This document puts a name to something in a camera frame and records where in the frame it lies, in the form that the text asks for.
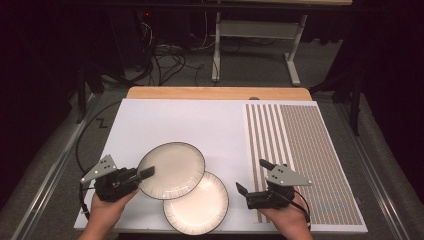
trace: table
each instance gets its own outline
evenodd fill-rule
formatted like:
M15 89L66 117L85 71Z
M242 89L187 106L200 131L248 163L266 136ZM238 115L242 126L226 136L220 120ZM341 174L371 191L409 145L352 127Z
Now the table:
M237 0L233 2L247 3L277 3L277 4L307 4L307 5L351 5L351 0ZM308 15L302 15L299 22L275 23L257 21L221 20L221 12L216 14L215 25L215 50L213 55L212 81L218 82L221 69L220 43L221 36L255 37L270 39L292 40L289 53L284 54L284 59L289 70L293 86L300 86L299 76L294 65L294 56L302 37Z
M303 88L132 88L121 103L103 155L110 154L118 168L132 168L138 166L144 154L163 143L193 144L205 157L206 171L222 180L230 199L227 216L214 233L276 233L271 222L247 209L235 182L248 188L265 186L250 182L263 179L262 170L252 170L260 169L254 167L257 160L287 163L299 173L311 174L305 176L315 187L301 191L309 192L314 199L312 207L317 209L317 215L313 217L313 231L366 232L318 106L310 100ZM313 165L326 166L320 169L328 170L314 169ZM334 202L321 196L316 198L314 194L321 192L333 196ZM86 201L91 200L92 194L93 191L87 193ZM334 212L333 204L341 210ZM140 193L127 206L129 210L124 212L116 230L173 232L162 208L162 201ZM329 216L328 210L333 211L329 218L325 217ZM346 221L339 221L339 216L345 216ZM75 227L82 229L85 223L79 215Z

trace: wooden strip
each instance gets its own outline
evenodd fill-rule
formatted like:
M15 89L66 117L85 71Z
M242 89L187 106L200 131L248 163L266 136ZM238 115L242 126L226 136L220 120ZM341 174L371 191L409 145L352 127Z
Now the wooden strip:
M312 101L305 88L257 88L257 87L132 87L127 94L131 99L210 99Z

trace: human hand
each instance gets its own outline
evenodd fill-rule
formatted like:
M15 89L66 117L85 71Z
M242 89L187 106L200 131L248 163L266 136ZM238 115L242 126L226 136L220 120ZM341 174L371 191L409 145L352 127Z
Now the human hand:
M297 193L295 193L293 202L305 208L303 200ZM313 239L311 232L308 229L305 213L292 204L289 204L286 208L281 208L278 210L273 208L258 210L274 223L274 226L277 228L277 230L287 240Z
M138 189L116 202L104 202L96 193L91 201L90 219L80 240L105 239L119 221L125 205L137 194Z

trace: plate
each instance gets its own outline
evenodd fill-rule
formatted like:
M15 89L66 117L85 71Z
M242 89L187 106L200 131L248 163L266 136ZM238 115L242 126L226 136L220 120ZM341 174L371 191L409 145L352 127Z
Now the plate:
M138 173L152 166L155 174L143 180L140 189L152 198L174 199L199 184L205 172L205 159L196 147L172 142L148 152L138 166Z
M214 230L228 210L228 193L212 173L205 172L202 181L183 197L164 200L166 219L177 231L200 235Z

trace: metal rail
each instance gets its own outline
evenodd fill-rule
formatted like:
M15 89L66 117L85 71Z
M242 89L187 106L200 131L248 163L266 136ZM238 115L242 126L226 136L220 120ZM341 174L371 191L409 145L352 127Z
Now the metal rail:
M12 239L31 239L31 234L34 231L41 215L44 212L44 209L47 206L47 203L50 200L50 197L53 195L53 192L59 183L60 177L62 176L63 171L65 170L69 162L69 153L72 150L76 140L78 139L81 131L87 124L87 119L91 116L93 109L99 102L100 96L95 96L91 94L90 99L88 100L88 112L85 115L85 118L75 127L74 133L69 138L64 149L60 153L58 159L53 163L50 171L47 173L43 183L41 184L34 200L26 211L24 217L22 218L18 228L13 234Z
M397 213L397 210L393 205L392 199L384 188L383 183L379 178L370 158L368 157L361 140L355 135L355 133L350 128L347 110L344 108L343 104L335 104L335 106L337 112L343 119L343 123L346 127L346 130L349 132L349 135L351 136L352 141L354 142L355 147L358 150L367 180L370 183L370 187L374 192L374 195L377 199L377 202L381 208L384 217L386 218L387 224L389 225L390 230L392 231L393 237L398 240L410 239Z

